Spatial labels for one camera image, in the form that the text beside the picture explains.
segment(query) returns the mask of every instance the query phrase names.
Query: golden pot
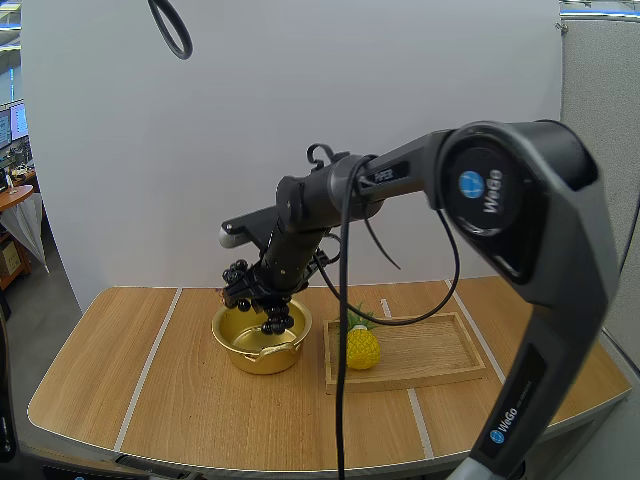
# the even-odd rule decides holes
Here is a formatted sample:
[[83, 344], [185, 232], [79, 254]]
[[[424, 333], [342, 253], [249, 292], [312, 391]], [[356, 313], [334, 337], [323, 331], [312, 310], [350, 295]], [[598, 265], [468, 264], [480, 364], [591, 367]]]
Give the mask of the golden pot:
[[293, 327], [281, 335], [265, 335], [260, 326], [267, 320], [266, 313], [222, 306], [213, 317], [211, 329], [240, 370], [257, 375], [278, 373], [296, 363], [302, 341], [311, 330], [311, 313], [302, 303], [289, 302], [289, 315], [293, 317]]

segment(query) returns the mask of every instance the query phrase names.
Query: white backdrop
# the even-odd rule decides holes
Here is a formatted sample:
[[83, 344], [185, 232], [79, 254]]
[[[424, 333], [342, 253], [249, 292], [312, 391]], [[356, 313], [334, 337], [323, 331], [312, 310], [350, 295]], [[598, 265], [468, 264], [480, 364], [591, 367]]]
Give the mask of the white backdrop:
[[[273, 204], [283, 175], [308, 173], [311, 143], [384, 153], [473, 120], [559, 117], [556, 0], [173, 3], [194, 41], [186, 62], [147, 2], [24, 4], [31, 144], [83, 309], [112, 285], [221, 286], [228, 263], [257, 253], [219, 247], [221, 222]], [[403, 270], [363, 238], [352, 283], [451, 276], [423, 195], [373, 224]], [[462, 266], [492, 273], [466, 246]]]

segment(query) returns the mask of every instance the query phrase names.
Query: robotic arm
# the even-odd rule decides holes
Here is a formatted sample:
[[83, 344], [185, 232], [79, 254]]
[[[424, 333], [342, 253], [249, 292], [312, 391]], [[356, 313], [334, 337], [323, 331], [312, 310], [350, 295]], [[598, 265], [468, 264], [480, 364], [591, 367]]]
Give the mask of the robotic arm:
[[348, 152], [304, 178], [284, 177], [276, 205], [224, 222], [223, 246], [253, 242], [260, 260], [223, 275], [229, 307], [264, 309], [263, 331], [286, 327], [286, 302], [317, 266], [318, 245], [389, 197], [424, 191], [461, 235], [534, 305], [498, 400], [469, 458], [451, 478], [507, 478], [543, 433], [595, 340], [617, 286], [602, 181], [567, 127], [552, 121], [477, 122], [433, 132], [380, 157]]

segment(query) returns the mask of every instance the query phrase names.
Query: yellow pineapple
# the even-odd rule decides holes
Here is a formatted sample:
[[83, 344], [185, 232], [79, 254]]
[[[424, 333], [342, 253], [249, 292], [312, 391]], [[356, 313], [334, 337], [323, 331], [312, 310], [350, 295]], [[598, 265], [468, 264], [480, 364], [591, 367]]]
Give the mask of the yellow pineapple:
[[370, 331], [375, 326], [351, 310], [348, 312], [347, 319], [349, 322], [347, 366], [356, 370], [365, 370], [377, 365], [380, 361], [380, 345], [378, 339]]

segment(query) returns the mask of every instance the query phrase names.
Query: computer monitor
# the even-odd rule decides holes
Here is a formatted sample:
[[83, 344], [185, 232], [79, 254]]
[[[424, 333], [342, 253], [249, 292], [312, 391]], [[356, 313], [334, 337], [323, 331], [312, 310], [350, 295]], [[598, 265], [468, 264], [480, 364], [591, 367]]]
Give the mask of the computer monitor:
[[24, 103], [11, 107], [11, 138], [17, 140], [29, 135], [27, 128], [27, 114], [24, 111]]
[[0, 148], [11, 143], [11, 110], [0, 111]]

